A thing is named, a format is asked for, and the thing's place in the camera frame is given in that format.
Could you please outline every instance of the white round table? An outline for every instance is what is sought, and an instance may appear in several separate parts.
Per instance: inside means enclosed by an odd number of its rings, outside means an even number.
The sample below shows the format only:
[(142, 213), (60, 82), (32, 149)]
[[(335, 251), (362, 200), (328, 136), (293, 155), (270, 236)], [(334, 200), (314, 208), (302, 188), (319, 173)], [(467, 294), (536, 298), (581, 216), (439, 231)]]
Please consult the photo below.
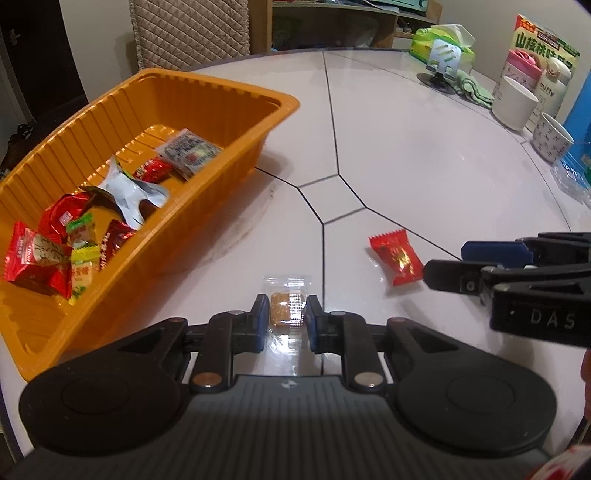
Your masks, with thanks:
[[(553, 387), (558, 412), (545, 447), (564, 448), (583, 414), (583, 350), (488, 328), (471, 297), (391, 287), (368, 237), (404, 227), (423, 263), (453, 259), (467, 240), (513, 240), (543, 231), (589, 231), (591, 212), (562, 193), (528, 132), (489, 110), (421, 84), (424, 65), (384, 50), (306, 51), (251, 57), (199, 70), (294, 95), (300, 109), (270, 133), (258, 169), (160, 276), (178, 284), (143, 327), (171, 316), (204, 323), (248, 310), (263, 277), (305, 275), (324, 309), (368, 323), (404, 316), (512, 360)], [(473, 73), (484, 87), (494, 82)], [(276, 352), (243, 356), (238, 372), (277, 373)], [(318, 374), (320, 361), (300, 371)], [(324, 373), (340, 362), (324, 358)], [(18, 416), (25, 382), (0, 342), (0, 382), (24, 453)]]

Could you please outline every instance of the person's hand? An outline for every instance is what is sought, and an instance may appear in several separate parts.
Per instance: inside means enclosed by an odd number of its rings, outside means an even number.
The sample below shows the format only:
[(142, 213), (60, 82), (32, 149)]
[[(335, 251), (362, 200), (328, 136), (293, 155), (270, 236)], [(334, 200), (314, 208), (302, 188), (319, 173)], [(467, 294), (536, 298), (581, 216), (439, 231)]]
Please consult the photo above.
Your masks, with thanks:
[(585, 418), (591, 421), (591, 350), (587, 350), (583, 357), (581, 378), (585, 382)]

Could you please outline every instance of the door handle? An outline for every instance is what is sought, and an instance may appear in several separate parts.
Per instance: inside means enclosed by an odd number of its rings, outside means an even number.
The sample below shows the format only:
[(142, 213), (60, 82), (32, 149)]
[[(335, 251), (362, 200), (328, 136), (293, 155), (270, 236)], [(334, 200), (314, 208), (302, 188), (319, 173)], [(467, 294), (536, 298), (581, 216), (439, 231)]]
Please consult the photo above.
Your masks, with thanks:
[(10, 39), (10, 43), (11, 45), (14, 47), (17, 43), (18, 43), (18, 37), (20, 37), (21, 34), (16, 34), (14, 32), (14, 28), (12, 28), (9, 32), (8, 32), (8, 38)]

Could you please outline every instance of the tissue box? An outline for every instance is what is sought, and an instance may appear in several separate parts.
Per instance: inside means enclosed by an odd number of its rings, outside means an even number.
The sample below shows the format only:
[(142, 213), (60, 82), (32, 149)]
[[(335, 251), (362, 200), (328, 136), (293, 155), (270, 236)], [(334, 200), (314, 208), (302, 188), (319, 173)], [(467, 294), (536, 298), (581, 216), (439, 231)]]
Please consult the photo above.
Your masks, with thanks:
[(460, 47), (462, 56), (458, 68), (470, 73), (476, 60), (476, 54), (470, 49), (470, 46), (474, 43), (474, 38), (463, 27), (461, 32), (457, 28), (452, 29), (450, 27), (461, 27), (461, 25), (434, 25), (430, 28), (419, 28), (414, 34), (410, 54), (423, 63), (427, 63), (433, 41), (440, 38), (445, 42)]

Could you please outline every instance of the black circular pad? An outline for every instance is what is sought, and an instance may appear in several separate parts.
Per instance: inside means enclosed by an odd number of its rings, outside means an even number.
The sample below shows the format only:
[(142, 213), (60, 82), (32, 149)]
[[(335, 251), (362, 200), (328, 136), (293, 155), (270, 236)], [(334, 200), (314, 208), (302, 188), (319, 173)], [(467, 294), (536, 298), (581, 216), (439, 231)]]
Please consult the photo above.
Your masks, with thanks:
[(556, 413), (554, 393), (541, 377), (483, 352), (419, 362), (398, 384), (396, 402), (436, 443), (486, 456), (539, 445)]
[(448, 95), (451, 95), (452, 93), (456, 93), (456, 91), (453, 89), (453, 87), (445, 81), (445, 78), (443, 77), (443, 75), (435, 76), (435, 75), (430, 75), (428, 73), (417, 73), (417, 78), (422, 83), (424, 83), (428, 87), (435, 89), (438, 92), (446, 93)]
[(142, 355), (113, 357), (81, 357), (27, 385), (20, 415), (34, 443), (69, 455), (105, 455), (136, 447), (172, 425), (181, 406), (175, 381)]

